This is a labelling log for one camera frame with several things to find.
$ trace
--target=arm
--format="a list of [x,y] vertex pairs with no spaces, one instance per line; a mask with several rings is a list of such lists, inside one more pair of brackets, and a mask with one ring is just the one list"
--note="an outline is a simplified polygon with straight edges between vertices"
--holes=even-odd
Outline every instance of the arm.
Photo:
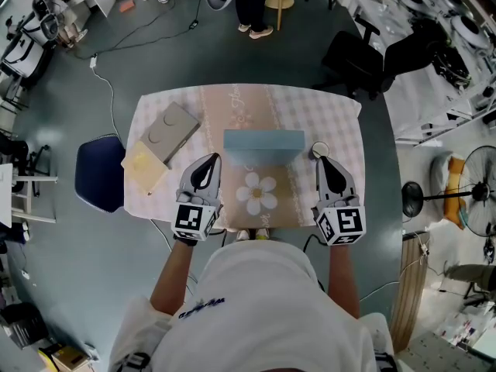
[[183,305],[192,255],[192,246],[176,241],[150,297],[155,310],[174,315]]
[[360,300],[353,276],[350,246],[330,247],[328,294],[346,312],[356,319],[360,317]]

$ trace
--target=standing fan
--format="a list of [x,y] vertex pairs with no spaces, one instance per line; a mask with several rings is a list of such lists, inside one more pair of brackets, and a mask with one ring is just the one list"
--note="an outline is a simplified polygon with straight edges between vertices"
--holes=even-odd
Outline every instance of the standing fan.
[[482,146],[465,160],[457,189],[458,193],[424,197],[420,185],[407,182],[401,190],[403,213],[416,217],[424,201],[458,198],[460,215],[465,226],[481,237],[496,234],[496,148]]

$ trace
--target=wooden block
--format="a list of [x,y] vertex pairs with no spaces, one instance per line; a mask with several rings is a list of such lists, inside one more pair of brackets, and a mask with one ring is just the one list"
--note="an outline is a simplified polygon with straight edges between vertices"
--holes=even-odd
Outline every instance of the wooden block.
[[140,140],[127,153],[121,165],[125,175],[136,181],[146,195],[152,193],[168,171],[167,166]]
[[128,9],[131,9],[132,7],[134,7],[134,1],[126,0],[125,2],[122,2],[121,5],[119,6],[119,11],[124,12],[127,11]]

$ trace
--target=white flower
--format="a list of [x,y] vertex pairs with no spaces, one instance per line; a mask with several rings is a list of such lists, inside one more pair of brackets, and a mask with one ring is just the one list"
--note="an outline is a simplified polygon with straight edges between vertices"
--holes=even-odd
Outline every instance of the white flower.
[[276,180],[273,177],[265,177],[260,181],[258,174],[250,172],[245,177],[247,188],[241,186],[236,191],[236,198],[246,203],[246,210],[250,215],[260,214],[260,203],[268,209],[277,207],[277,198],[269,193],[276,187]]

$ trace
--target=fan base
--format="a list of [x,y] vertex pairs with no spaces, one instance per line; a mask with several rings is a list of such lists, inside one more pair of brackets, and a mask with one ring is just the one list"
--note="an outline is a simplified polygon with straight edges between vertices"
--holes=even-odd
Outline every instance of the fan base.
[[403,214],[407,218],[416,217],[424,206],[424,193],[418,183],[407,182],[401,189]]

